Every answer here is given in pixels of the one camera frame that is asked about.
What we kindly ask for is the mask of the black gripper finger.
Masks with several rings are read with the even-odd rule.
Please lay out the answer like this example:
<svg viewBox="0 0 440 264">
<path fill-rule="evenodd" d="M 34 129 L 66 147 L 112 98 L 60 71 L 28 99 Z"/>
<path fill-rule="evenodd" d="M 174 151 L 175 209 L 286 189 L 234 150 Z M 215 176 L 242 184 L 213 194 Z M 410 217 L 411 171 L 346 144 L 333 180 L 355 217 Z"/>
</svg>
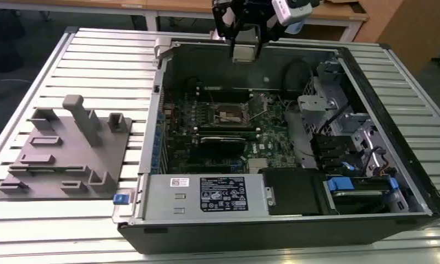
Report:
<svg viewBox="0 0 440 264">
<path fill-rule="evenodd" d="M 267 41 L 267 26 L 257 26 L 257 59 L 261 57 L 262 49 Z"/>
<path fill-rule="evenodd" d="M 237 47 L 237 37 L 239 35 L 239 26 L 234 26 L 230 34 L 230 57 L 234 58 L 234 50 Z"/>
</svg>

